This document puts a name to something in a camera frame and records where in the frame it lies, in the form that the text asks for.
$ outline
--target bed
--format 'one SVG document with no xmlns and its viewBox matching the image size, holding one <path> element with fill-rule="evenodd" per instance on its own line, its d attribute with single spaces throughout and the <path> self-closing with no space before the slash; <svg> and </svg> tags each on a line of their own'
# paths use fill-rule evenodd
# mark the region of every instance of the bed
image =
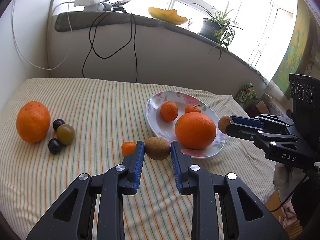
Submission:
<svg viewBox="0 0 320 240">
<path fill-rule="evenodd" d="M 154 136 L 145 118 L 145 104 L 164 90 L 192 95 L 218 117 L 247 116 L 230 95 L 173 86 L 43 78 L 29 79 L 19 87 L 0 113 L 0 211 L 22 240 L 79 174 L 105 173 L 121 163 L 123 142 Z M 51 155 L 47 148 L 53 138 L 52 127 L 46 138 L 35 144 L 22 141 L 16 132 L 17 112 L 32 100 L 47 106 L 52 122 L 64 119 L 76 130 L 75 141 L 58 155 Z M 218 155 L 193 161 L 212 173 L 236 173 L 263 203 L 274 191 L 275 163 L 265 159 L 264 152 L 250 141 L 227 137 Z M 123 201 L 126 239 L 190 239 L 192 197 L 178 193 L 170 157 L 154 161 L 146 156 L 138 193 L 124 196 Z M 92 239 L 96 239 L 98 208 Z M 219 209 L 218 216 L 223 239 Z"/>
</svg>

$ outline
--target papaya skin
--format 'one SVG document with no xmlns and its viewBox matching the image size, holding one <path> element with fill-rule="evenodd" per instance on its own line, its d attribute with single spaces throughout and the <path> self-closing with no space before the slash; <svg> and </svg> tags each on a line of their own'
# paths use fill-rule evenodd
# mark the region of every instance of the papaya skin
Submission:
<svg viewBox="0 0 320 240">
<path fill-rule="evenodd" d="M 151 15 L 151 17 L 155 19 L 158 19 L 164 22 L 169 22 L 174 25 L 184 24 L 188 21 L 188 18 L 179 16 L 177 14 L 177 10 L 175 9 L 162 10 L 160 8 L 149 7 L 148 13 Z"/>
</svg>

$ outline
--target silver bolt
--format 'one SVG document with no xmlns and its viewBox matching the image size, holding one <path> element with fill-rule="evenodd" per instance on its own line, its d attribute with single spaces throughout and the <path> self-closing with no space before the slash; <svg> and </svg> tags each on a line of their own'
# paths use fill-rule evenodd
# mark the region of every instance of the silver bolt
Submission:
<svg viewBox="0 0 320 240">
<path fill-rule="evenodd" d="M 120 164 L 120 165 L 116 166 L 116 170 L 117 171 L 124 171 L 125 170 L 125 166 Z"/>
<path fill-rule="evenodd" d="M 190 166 L 190 169 L 192 169 L 193 171 L 199 171 L 200 166 L 197 165 L 197 164 L 193 164 L 193 165 Z"/>
<path fill-rule="evenodd" d="M 87 178 L 89 178 L 89 174 L 87 173 L 82 173 L 79 175 L 80 180 L 86 180 Z"/>
<path fill-rule="evenodd" d="M 228 173 L 227 177 L 228 177 L 228 179 L 236 179 L 237 175 L 234 174 L 233 172 L 230 172 L 230 173 Z"/>
</svg>

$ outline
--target floral plate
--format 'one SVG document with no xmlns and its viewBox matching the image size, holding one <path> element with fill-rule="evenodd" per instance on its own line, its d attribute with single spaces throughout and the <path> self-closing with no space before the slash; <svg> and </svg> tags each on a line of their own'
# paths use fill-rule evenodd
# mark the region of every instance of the floral plate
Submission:
<svg viewBox="0 0 320 240">
<path fill-rule="evenodd" d="M 178 106 L 178 117 L 173 122 L 166 122 L 160 116 L 160 107 L 166 101 L 173 101 Z M 156 136 L 166 139 L 169 143 L 177 140 L 174 133 L 174 125 L 178 118 L 184 114 L 187 105 L 200 105 L 201 112 L 210 117 L 217 127 L 215 140 L 203 150 L 190 150 L 181 146 L 181 152 L 190 155 L 192 158 L 205 159 L 218 154 L 224 146 L 225 134 L 218 129 L 219 118 L 206 104 L 193 96 L 176 91 L 164 91 L 153 95 L 146 104 L 146 117 L 148 123 Z"/>
</svg>

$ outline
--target colorful painting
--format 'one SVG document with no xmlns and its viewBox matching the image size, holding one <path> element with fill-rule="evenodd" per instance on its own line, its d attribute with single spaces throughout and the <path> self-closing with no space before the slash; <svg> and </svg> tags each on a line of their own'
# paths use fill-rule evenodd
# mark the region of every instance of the colorful painting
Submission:
<svg viewBox="0 0 320 240">
<path fill-rule="evenodd" d="M 290 73 L 304 73 L 308 61 L 304 60 L 304 53 L 308 50 L 310 18 L 304 0 L 298 0 L 297 17 L 292 37 L 284 58 L 273 76 L 273 82 L 284 95 L 290 98 Z"/>
</svg>

